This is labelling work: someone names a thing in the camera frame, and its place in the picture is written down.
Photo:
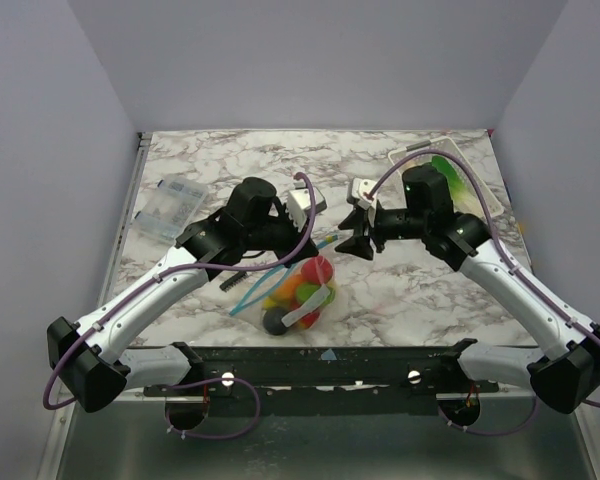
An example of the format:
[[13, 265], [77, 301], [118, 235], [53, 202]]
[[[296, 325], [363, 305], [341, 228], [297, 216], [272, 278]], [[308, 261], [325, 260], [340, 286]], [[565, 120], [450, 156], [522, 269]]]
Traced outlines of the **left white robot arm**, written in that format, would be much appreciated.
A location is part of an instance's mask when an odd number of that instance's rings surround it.
[[62, 381], [72, 401], [88, 413], [128, 389], [170, 385], [181, 395], [194, 393], [202, 372], [189, 347], [135, 348], [132, 342], [220, 272], [246, 271], [241, 262], [250, 251], [272, 252], [274, 264], [284, 267], [317, 255], [311, 235], [326, 201], [305, 174], [295, 179], [299, 184], [285, 199], [264, 179], [242, 180], [223, 207], [186, 226], [158, 263], [122, 294], [74, 322], [54, 320], [46, 331], [50, 379]]

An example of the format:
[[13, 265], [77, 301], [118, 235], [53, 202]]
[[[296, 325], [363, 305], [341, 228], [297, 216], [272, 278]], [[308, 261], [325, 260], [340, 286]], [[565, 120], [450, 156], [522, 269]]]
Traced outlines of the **yellow banana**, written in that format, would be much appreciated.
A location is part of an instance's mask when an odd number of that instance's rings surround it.
[[296, 303], [294, 299], [267, 296], [262, 302], [262, 308], [264, 310], [282, 308], [286, 311], [292, 311], [296, 308]]

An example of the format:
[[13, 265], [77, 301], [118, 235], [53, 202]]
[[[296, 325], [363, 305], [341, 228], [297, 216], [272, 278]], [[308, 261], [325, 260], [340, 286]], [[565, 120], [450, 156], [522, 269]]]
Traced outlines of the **clear zip top bag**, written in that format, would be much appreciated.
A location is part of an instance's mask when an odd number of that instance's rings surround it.
[[229, 311], [271, 336], [300, 333], [334, 316], [338, 285], [332, 247], [336, 234], [318, 242], [318, 255], [275, 267], [255, 280]]

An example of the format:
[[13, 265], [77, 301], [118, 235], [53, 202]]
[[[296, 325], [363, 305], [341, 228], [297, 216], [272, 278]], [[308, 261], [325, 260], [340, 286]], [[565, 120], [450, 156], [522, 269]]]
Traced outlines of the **green lime fruit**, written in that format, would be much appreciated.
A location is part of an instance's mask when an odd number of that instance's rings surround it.
[[[320, 285], [311, 283], [301, 283], [295, 289], [295, 300], [299, 305], [304, 304], [313, 294], [315, 294], [320, 288]], [[328, 285], [329, 295], [321, 303], [320, 307], [323, 308], [332, 303], [336, 296], [336, 291], [333, 286]]]

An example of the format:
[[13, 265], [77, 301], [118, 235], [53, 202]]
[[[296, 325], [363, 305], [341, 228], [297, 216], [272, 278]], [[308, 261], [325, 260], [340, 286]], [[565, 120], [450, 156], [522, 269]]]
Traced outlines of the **red strawberry toy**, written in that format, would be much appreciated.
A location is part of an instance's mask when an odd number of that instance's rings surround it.
[[324, 256], [309, 258], [301, 267], [301, 275], [305, 282], [321, 285], [332, 280], [334, 268]]

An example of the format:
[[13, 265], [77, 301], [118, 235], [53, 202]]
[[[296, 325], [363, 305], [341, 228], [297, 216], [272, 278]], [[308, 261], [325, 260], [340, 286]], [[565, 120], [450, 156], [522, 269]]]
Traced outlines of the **dark avocado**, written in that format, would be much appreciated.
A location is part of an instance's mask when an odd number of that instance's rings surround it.
[[283, 307], [273, 307], [264, 312], [262, 325], [265, 331], [273, 336], [284, 335], [288, 327], [282, 322], [282, 319], [288, 311]]

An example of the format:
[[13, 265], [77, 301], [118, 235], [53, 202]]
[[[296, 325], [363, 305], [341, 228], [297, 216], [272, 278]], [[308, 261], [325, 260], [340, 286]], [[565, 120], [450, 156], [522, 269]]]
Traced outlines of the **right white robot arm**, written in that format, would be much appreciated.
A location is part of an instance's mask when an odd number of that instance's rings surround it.
[[418, 239], [435, 258], [472, 280], [532, 336], [534, 349], [469, 340], [440, 367], [460, 392], [487, 380], [527, 388], [553, 410], [569, 414], [600, 386], [600, 323], [565, 303], [522, 267], [479, 217], [455, 211], [446, 177], [429, 165], [402, 174], [406, 205], [385, 209], [372, 197], [376, 182], [355, 178], [353, 210], [341, 230], [352, 236], [339, 253], [370, 260], [391, 240]]

